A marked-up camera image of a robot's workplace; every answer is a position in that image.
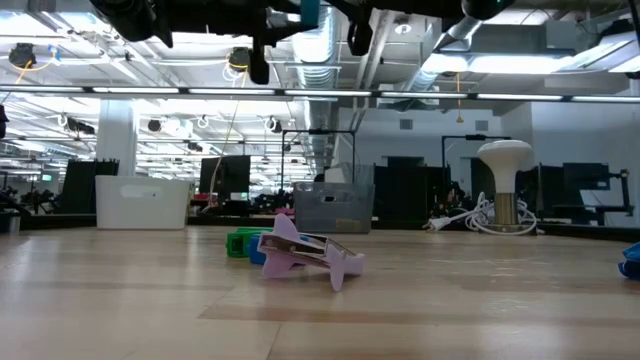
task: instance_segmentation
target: pillar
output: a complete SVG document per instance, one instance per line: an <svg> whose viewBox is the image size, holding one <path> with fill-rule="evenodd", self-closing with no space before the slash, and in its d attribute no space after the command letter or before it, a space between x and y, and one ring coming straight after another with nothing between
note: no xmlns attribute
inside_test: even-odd
<svg viewBox="0 0 640 360"><path fill-rule="evenodd" d="M138 128L133 100L102 100L96 159L117 159L118 176L135 176Z"/></svg>

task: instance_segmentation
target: computer monitor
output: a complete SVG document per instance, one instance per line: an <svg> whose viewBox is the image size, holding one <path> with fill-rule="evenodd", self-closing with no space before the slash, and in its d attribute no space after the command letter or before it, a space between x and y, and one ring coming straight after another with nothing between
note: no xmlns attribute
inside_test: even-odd
<svg viewBox="0 0 640 360"><path fill-rule="evenodd" d="M200 168L200 193L208 194L211 178L220 158L202 159ZM249 177L251 172L251 156L225 156L216 174L213 192L225 194L249 193Z"/></svg>
<svg viewBox="0 0 640 360"><path fill-rule="evenodd" d="M564 163L564 187L575 190L610 190L609 165Z"/></svg>

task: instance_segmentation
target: pink toy airplane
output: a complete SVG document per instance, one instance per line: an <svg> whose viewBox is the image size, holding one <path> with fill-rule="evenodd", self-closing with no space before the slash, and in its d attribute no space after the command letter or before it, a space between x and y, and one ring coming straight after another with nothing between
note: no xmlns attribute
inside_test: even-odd
<svg viewBox="0 0 640 360"><path fill-rule="evenodd" d="M300 240L300 235L310 241ZM293 264L314 265L329 269L334 291L342 288L345 274L362 275L364 270L363 254L355 254L326 236L299 234L293 222L283 214L276 216L273 232L260 235L258 251L267 255L262 267L262 275L266 278L282 276Z"/></svg>

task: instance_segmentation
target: green toy block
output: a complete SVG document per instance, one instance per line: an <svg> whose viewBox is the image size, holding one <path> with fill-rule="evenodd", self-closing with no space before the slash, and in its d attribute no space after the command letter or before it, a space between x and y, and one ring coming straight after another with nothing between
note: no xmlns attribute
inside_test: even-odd
<svg viewBox="0 0 640 360"><path fill-rule="evenodd" d="M251 236L273 228L239 228L236 232L227 234L227 256L233 258L249 257L248 248Z"/></svg>

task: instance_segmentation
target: gray plastic bin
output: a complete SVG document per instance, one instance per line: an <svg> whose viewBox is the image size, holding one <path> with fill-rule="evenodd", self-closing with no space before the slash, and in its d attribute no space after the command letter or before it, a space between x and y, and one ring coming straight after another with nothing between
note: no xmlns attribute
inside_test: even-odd
<svg viewBox="0 0 640 360"><path fill-rule="evenodd" d="M374 185L295 183L296 227L311 233L371 231Z"/></svg>

